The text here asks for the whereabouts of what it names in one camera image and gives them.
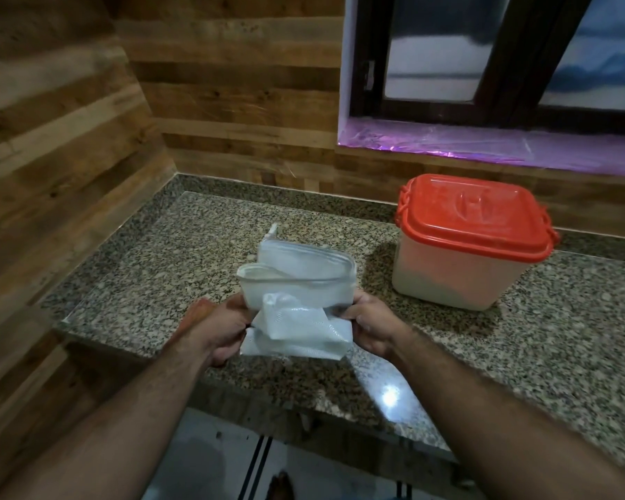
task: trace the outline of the white tile floor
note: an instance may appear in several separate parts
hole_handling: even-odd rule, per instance
[[[397,494],[394,481],[186,409],[142,500],[265,500],[271,477],[281,470],[297,500],[386,500]],[[403,497],[406,490],[403,485]],[[417,490],[412,498],[435,500]]]

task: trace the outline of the plastic storage box with red lid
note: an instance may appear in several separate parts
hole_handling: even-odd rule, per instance
[[[488,309],[559,242],[544,207],[513,184],[425,174],[400,190],[396,291]]]

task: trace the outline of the hand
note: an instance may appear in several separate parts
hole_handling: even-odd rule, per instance
[[[385,359],[391,356],[396,335],[409,329],[384,302],[360,289],[341,318],[352,320],[352,334],[359,347]]]
[[[245,328],[255,314],[246,307],[243,295],[237,293],[220,303],[206,319],[193,325],[190,335],[200,342],[204,351],[211,351],[211,365],[220,367],[239,352]]]

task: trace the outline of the window pane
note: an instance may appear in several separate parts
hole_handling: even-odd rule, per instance
[[[396,0],[384,96],[468,101],[509,0]]]
[[[625,0],[592,0],[541,105],[625,110]]]

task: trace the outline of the wooden wall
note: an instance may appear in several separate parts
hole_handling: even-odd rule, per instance
[[[175,172],[101,0],[0,0],[0,483],[96,403],[37,301]]]
[[[625,178],[336,148],[344,0],[105,0],[179,171],[396,201],[425,172],[523,185],[625,235]]]

